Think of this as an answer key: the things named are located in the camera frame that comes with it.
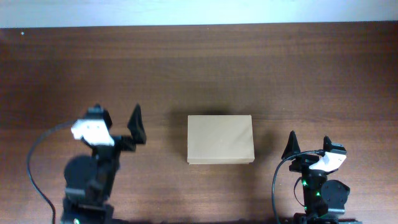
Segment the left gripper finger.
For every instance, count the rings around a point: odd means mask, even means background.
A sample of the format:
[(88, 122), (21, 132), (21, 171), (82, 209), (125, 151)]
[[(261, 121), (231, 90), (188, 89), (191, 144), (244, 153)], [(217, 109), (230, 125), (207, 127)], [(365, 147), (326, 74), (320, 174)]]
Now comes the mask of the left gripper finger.
[(109, 118), (109, 112), (101, 105), (97, 104), (87, 109), (86, 118), (107, 120)]
[(145, 144), (147, 141), (146, 132), (142, 121), (142, 111), (140, 104), (137, 104), (128, 121), (127, 128), (136, 144)]

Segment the cardboard box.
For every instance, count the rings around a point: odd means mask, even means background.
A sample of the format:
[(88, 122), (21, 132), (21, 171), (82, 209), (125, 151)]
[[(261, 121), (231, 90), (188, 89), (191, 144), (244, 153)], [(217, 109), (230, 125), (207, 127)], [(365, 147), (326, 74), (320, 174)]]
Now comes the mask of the cardboard box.
[(188, 116), (188, 164), (250, 164), (254, 160), (252, 116)]

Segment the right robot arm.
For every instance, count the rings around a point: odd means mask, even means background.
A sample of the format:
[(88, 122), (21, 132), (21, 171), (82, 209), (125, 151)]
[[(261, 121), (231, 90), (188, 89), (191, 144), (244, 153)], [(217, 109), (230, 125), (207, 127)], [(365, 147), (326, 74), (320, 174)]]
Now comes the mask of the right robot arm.
[(359, 223), (355, 219), (341, 219), (351, 189), (339, 180), (329, 179), (345, 161), (347, 151), (341, 144), (333, 143), (328, 136), (323, 138), (323, 147), (312, 151), (301, 151), (294, 131), (276, 168), (290, 161), (289, 171), (301, 176), (296, 183), (302, 184), (303, 213), (295, 213), (289, 221), (294, 224), (349, 224)]

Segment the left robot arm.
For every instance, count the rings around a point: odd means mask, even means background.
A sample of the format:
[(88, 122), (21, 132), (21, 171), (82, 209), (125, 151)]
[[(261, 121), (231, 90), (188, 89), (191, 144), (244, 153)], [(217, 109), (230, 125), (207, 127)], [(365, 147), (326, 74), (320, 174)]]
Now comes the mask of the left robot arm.
[(88, 108), (71, 126), (74, 139), (91, 149), (91, 155), (70, 159), (64, 169), (66, 182), (61, 223), (111, 223), (114, 207), (109, 200), (122, 152), (134, 152), (147, 136), (141, 106), (136, 105), (127, 128), (129, 135), (112, 135), (113, 122), (100, 105)]

